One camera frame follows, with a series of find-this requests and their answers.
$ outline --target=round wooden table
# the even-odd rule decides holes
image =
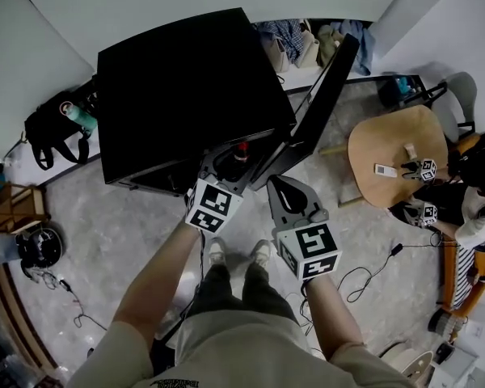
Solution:
[[[404,179],[401,164],[409,161],[404,146],[413,144],[418,159],[431,158],[447,167],[447,144],[437,116],[416,106],[360,122],[348,139],[348,158],[357,187],[371,205],[388,208],[406,200],[423,184]],[[397,169],[397,178],[374,173],[375,164]]]

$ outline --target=clothing pile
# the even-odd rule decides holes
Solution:
[[[352,71],[369,76],[372,68],[373,47],[375,46],[375,39],[369,32],[369,29],[363,27],[363,23],[358,20],[332,22],[331,27],[343,36],[348,33],[359,40],[360,46],[354,65],[352,65]]]
[[[307,20],[262,22],[255,28],[276,72],[287,72],[290,62],[299,68],[316,66],[319,42]]]
[[[360,41],[359,52],[352,70],[364,76],[370,75],[375,39],[363,23],[344,20],[323,24],[315,37],[307,19],[288,19],[255,24],[261,43],[273,69],[287,72],[290,63],[298,68],[327,66],[337,48],[349,33]]]

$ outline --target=person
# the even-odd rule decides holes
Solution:
[[[154,334],[198,237],[197,229],[183,221],[177,225],[129,286],[106,335],[68,387],[412,387],[366,350],[328,275],[306,285],[314,329],[328,361],[313,356],[288,302],[268,283],[271,244],[265,240],[252,253],[242,300],[231,292],[223,241],[212,241],[211,268],[179,329],[175,367],[153,376],[149,351]]]
[[[456,183],[426,185],[416,192],[409,202],[401,202],[390,211],[402,221],[410,221],[413,205],[421,201],[437,207],[437,221],[431,224],[466,249],[485,244],[485,134],[476,145],[461,157],[449,160],[449,175]]]

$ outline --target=floor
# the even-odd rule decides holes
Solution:
[[[302,95],[291,97],[293,106]],[[361,120],[381,113],[374,82],[345,86],[331,115],[319,146],[345,143]],[[385,210],[359,203],[338,209],[338,201],[358,196],[345,154],[322,158],[313,154],[287,175],[308,183],[319,194],[330,217],[339,225],[344,255],[332,279],[339,283],[344,274],[358,266],[375,272],[397,243],[428,244],[429,234],[391,218]],[[221,232],[229,245],[229,268],[234,294],[240,295],[245,256],[261,238],[270,238],[273,227],[265,189],[246,190],[241,209]],[[179,198],[130,192],[104,184],[101,162],[88,164],[47,187],[47,202],[53,220],[64,232],[66,254],[53,268],[54,274],[72,286],[87,314],[107,326],[131,280],[156,252],[184,214]],[[180,281],[174,305],[162,325],[162,333],[188,304],[200,276],[200,248],[196,245]],[[355,315],[369,349],[382,352],[389,344],[409,340],[416,348],[435,348],[439,339],[425,330],[436,309],[438,254],[434,247],[406,248],[390,260],[362,297],[349,309]],[[73,318],[80,313],[71,294],[50,290],[43,282],[27,279],[19,265],[11,266],[25,308],[40,338],[61,365],[60,376],[68,379],[86,359],[104,331],[87,319],[82,327]],[[273,254],[270,281],[298,312],[302,301],[300,285],[285,263]],[[367,279],[360,270],[341,286],[347,297]],[[305,320],[298,316],[299,323]],[[318,347],[315,333],[308,339]]]

